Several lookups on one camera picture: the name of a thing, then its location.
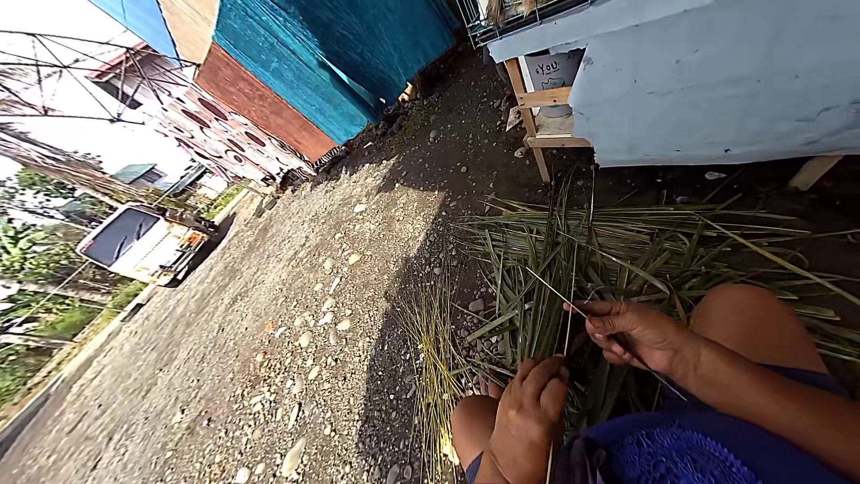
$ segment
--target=hand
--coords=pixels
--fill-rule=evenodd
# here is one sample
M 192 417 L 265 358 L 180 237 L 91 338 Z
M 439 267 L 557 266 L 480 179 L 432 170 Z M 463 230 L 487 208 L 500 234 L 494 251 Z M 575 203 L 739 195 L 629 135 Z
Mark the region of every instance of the hand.
M 618 342 L 609 338 L 625 338 L 626 345 L 651 369 L 672 375 L 679 360 L 679 353 L 692 346 L 692 332 L 666 316 L 664 313 L 634 302 L 597 301 L 576 305 L 586 318 L 586 331 L 594 343 L 603 348 L 603 356 L 614 364 L 630 363 L 645 367 Z
M 520 364 L 501 396 L 484 451 L 510 484 L 545 481 L 554 426 L 567 395 L 568 371 L 561 357 Z

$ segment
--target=wooden stand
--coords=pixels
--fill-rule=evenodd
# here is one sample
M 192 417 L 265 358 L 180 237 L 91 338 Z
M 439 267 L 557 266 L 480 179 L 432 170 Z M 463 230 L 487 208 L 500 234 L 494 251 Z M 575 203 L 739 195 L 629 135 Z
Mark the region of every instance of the wooden stand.
M 570 96 L 569 87 L 526 92 L 523 82 L 523 72 L 519 69 L 516 59 L 505 61 L 507 75 L 511 78 L 513 92 L 517 95 L 519 111 L 523 115 L 523 126 L 527 135 L 523 139 L 525 147 L 531 148 L 535 153 L 535 161 L 540 170 L 540 177 L 544 183 L 550 182 L 550 171 L 546 168 L 544 151 L 542 148 L 551 147 L 588 147 L 591 143 L 583 138 L 575 138 L 574 117 L 567 115 L 561 118 L 547 118 L 545 116 L 531 114 L 531 108 L 542 106 L 554 106 L 556 104 L 567 104 Z

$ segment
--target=person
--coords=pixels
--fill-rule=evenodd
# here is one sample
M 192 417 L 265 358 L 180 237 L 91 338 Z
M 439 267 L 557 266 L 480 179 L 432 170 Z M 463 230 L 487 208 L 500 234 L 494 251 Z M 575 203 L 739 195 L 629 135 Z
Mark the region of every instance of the person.
M 860 481 L 860 407 L 770 291 L 714 288 L 689 330 L 642 304 L 576 304 L 607 360 L 642 368 L 641 358 L 687 400 L 666 393 L 659 412 L 610 419 L 562 444 L 568 371 L 561 356 L 526 359 L 503 393 L 454 409 L 453 444 L 470 484 Z M 619 333 L 638 358 L 611 337 Z

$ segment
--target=dirt ground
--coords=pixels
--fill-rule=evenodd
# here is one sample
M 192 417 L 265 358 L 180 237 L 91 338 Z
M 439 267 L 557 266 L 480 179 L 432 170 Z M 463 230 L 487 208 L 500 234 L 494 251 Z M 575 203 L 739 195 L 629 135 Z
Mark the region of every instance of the dirt ground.
M 530 156 L 513 156 L 522 128 L 498 126 L 495 68 L 468 51 L 445 72 L 400 133 L 359 137 L 348 158 L 271 209 L 243 201 L 209 258 L 178 289 L 159 289 L 25 431 L 0 462 L 3 482 L 244 482 L 246 471 L 247 482 L 420 481 L 415 355 L 392 305 L 407 281 L 432 281 L 443 266 L 464 275 L 459 302 L 479 297 L 450 222 L 483 214 L 487 195 L 543 202 L 551 192 Z M 548 153 L 556 179 L 573 177 L 577 204 L 590 193 L 589 157 Z M 596 203 L 656 203 L 662 190 L 667 203 L 697 202 L 726 180 L 705 172 L 741 171 L 718 201 L 743 193 L 739 206 L 799 215 L 814 230 L 856 226 L 855 164 L 844 160 L 807 194 L 785 193 L 801 164 L 601 169 Z M 856 274 L 860 256 L 846 244 L 803 249 L 818 270 Z M 303 437 L 298 471 L 282 477 Z

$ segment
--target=mural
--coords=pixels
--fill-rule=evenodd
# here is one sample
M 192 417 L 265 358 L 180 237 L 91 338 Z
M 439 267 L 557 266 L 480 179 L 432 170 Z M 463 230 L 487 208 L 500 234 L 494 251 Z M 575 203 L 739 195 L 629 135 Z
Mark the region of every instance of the mural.
M 277 185 L 290 174 L 316 175 L 311 161 L 284 141 L 196 86 L 165 99 L 153 128 L 174 139 L 195 161 L 226 180 L 243 177 Z

